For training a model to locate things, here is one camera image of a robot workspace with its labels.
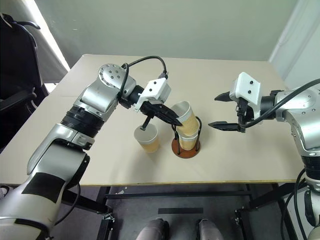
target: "floor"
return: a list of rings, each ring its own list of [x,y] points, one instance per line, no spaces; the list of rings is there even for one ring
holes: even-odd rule
[[[262,194],[270,190],[269,184],[255,184],[255,192]],[[150,193],[150,192],[193,192],[193,191],[237,191],[244,190],[243,184],[201,184],[166,186],[112,187],[112,193]],[[95,200],[98,187],[82,187],[81,194]],[[113,208],[115,217],[111,240],[135,240],[145,224],[155,218],[163,218],[170,225],[171,240],[195,240],[196,221],[208,217],[220,229],[224,240],[242,240],[242,232],[236,224],[234,210],[245,206],[247,196],[214,197],[145,197],[131,199],[112,199],[107,205]],[[159,208],[199,208],[203,213],[158,214]],[[59,217],[68,211],[62,205]],[[250,223],[256,240],[280,240],[281,213],[277,203],[267,205],[250,214]],[[54,240],[95,240],[100,227],[101,215],[74,209],[56,226],[51,235]]]

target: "paper cup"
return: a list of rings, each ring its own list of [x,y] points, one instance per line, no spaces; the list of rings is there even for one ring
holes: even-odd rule
[[[171,110],[179,116],[177,119],[182,123],[182,126],[176,126],[180,132],[186,136],[193,136],[198,132],[199,123],[188,101],[181,101],[173,105]]]
[[[198,138],[198,131],[191,136],[184,135],[179,130],[177,132],[179,134],[179,143],[182,149],[189,151],[195,147]]]
[[[141,126],[134,130],[134,138],[146,153],[154,153],[159,147],[158,129],[151,123],[148,124],[144,131],[140,129]]]

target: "beige table top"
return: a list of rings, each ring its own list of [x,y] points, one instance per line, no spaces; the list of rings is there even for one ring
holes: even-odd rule
[[[0,155],[0,183],[20,184],[26,178],[29,157],[65,116],[82,90],[95,81],[103,64],[121,65],[136,56],[83,55],[56,89],[42,102]],[[237,120],[234,102],[214,101],[227,92],[241,72],[262,83],[262,92],[284,89],[273,67],[261,61],[165,58],[172,89],[168,107],[187,100],[203,123],[201,150],[190,159],[171,150],[171,126],[154,118],[160,148],[145,153],[133,136],[145,116],[119,105],[104,124],[88,151],[90,164],[82,185],[136,185],[177,183],[292,182],[303,168],[287,123],[265,120],[247,133],[223,132],[208,126],[214,121]],[[137,84],[157,78],[162,65],[148,60],[130,68]]]

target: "black metal table frame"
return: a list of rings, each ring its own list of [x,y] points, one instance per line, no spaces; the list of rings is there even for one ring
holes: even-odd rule
[[[241,227],[244,240],[253,240],[254,236],[252,233],[249,213],[256,211],[257,209],[266,206],[268,204],[278,202],[281,212],[285,207],[283,197],[290,194],[295,184],[285,183],[278,186],[277,183],[271,184],[273,190],[253,199],[253,192],[250,184],[245,184],[246,190],[238,191],[199,191],[199,192],[154,192],[154,193],[123,193],[123,194],[112,194],[110,193],[110,186],[101,186],[97,195],[96,201],[89,198],[80,196],[76,207],[84,209],[86,211],[95,212],[97,214],[104,214],[101,220],[97,240],[107,240],[110,231],[113,229],[114,220],[110,213],[112,209],[106,205],[107,199],[128,199],[128,198],[144,198],[144,197],[222,197],[222,196],[248,196],[249,202],[247,206],[236,209],[235,220]],[[76,199],[77,194],[72,191],[65,191],[62,195],[62,203],[72,205]],[[287,229],[289,238],[291,240],[298,240],[293,223],[290,215],[286,214],[284,218],[284,224]]]

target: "black cable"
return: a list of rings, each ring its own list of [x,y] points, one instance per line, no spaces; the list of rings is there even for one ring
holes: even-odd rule
[[[162,63],[163,72],[164,72],[164,73],[167,73],[167,67],[166,67],[165,61],[164,61],[161,57],[159,57],[159,56],[145,56],[145,57],[143,57],[143,58],[140,58],[140,59],[138,59],[138,60],[135,60],[135,61],[129,63],[129,67],[131,67],[131,66],[133,66],[133,65],[135,65],[135,64],[137,64],[137,63],[140,63],[140,62],[142,62],[142,61],[144,61],[144,60],[148,60],[148,59],[158,59],[158,60]]]
[[[119,95],[118,95],[119,98],[122,98],[122,94],[123,94],[123,91],[124,91],[124,88],[125,88],[128,76],[129,76],[129,64],[128,63],[124,63],[124,64],[122,64],[121,67],[123,69],[125,69],[125,75],[124,75],[124,79],[122,81],[121,88],[120,88],[120,91],[119,91]]]
[[[294,211],[295,211],[295,215],[296,215],[296,219],[297,219],[297,221],[298,221],[298,225],[299,225],[300,231],[301,231],[301,233],[302,233],[303,240],[307,240],[307,236],[306,236],[304,227],[303,227],[303,225],[302,225],[302,222],[301,222],[301,219],[300,219],[300,214],[299,214],[299,211],[298,211],[297,192],[298,192],[298,188],[299,188],[299,183],[300,183],[301,176],[305,173],[305,171],[306,171],[306,170],[303,169],[303,170],[299,173],[298,177],[296,178],[295,186],[294,186],[294,191],[293,191]]]
[[[56,223],[54,224],[55,226],[58,225],[59,223],[61,223],[63,220],[66,219],[66,217],[68,217],[68,215],[72,212],[72,210],[75,208],[76,204],[77,204],[77,201],[81,195],[81,187],[80,187],[80,184],[78,183],[77,185],[77,188],[78,188],[78,193],[76,194],[76,198],[74,200],[74,203],[72,204],[71,208],[69,209],[69,211],[62,217],[60,218],[58,221],[56,221]]]
[[[299,87],[298,89],[294,90],[292,93],[290,93],[288,96],[286,96],[284,99],[282,99],[281,101],[279,101],[276,105],[274,105],[272,108],[270,108],[268,111],[266,111],[264,114],[262,114],[260,117],[258,117],[257,119],[248,122],[247,124],[242,124],[241,122],[239,122],[240,127],[247,129],[250,128],[254,125],[256,125],[257,123],[261,122],[262,120],[266,119],[267,117],[269,117],[271,114],[273,114],[277,109],[279,109],[282,105],[286,104],[287,102],[289,102],[291,99],[293,99],[295,96],[297,96],[298,94],[302,93],[303,91],[307,90],[308,88],[320,84],[320,78],[313,80],[311,82],[308,82],[307,84]]]
[[[301,180],[301,182],[299,183],[299,187],[301,186],[301,184],[303,184],[304,182],[306,181],[305,178],[303,178]],[[282,213],[281,213],[281,221],[280,221],[280,233],[281,233],[281,237],[282,237],[282,240],[285,240],[285,235],[284,235],[284,222],[285,222],[285,217],[286,217],[286,214],[287,214],[287,207],[288,207],[288,204],[291,200],[291,198],[293,197],[294,195],[294,191],[292,191],[290,193],[290,195],[288,196],[288,198],[286,199],[285,203],[284,203],[284,208],[282,210]]]

